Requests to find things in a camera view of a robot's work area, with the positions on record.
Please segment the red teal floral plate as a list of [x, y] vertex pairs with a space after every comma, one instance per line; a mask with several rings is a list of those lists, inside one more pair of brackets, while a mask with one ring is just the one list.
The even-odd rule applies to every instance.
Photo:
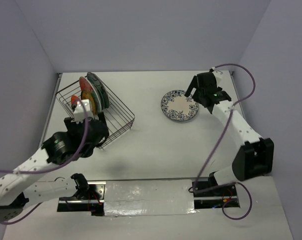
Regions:
[[87, 78], [83, 76], [79, 78], [79, 84], [81, 89], [81, 99], [90, 100], [93, 113], [99, 114], [102, 111], [102, 105], [100, 96], [97, 93], [95, 87], [89, 82]]

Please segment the blue white floral plate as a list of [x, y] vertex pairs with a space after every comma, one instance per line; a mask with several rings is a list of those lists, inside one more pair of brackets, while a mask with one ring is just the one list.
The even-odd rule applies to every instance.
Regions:
[[185, 93], [184, 90], [172, 90], [162, 97], [161, 110], [170, 120], [187, 122], [197, 115], [199, 104], [192, 99], [192, 95], [186, 97]]

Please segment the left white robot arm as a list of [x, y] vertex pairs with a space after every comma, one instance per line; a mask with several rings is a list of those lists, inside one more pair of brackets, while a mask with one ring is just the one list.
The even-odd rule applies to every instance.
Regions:
[[11, 225], [11, 219], [24, 209], [51, 199], [74, 197], [82, 200], [97, 195], [81, 173], [40, 181], [49, 172], [79, 158], [90, 157], [109, 137], [103, 113], [79, 122], [67, 117], [64, 124], [67, 130], [54, 133], [28, 160], [14, 170], [1, 171], [4, 175], [0, 178], [0, 224]]

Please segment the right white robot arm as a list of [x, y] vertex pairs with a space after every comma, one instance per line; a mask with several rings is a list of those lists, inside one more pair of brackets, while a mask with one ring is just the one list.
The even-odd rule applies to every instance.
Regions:
[[229, 166], [209, 174], [208, 190], [214, 196], [220, 195], [228, 184], [269, 174], [275, 148], [270, 138], [258, 134], [235, 109], [231, 97], [218, 86], [221, 79], [220, 71], [199, 73], [185, 93], [219, 120], [224, 126], [222, 133], [229, 133], [238, 149]]

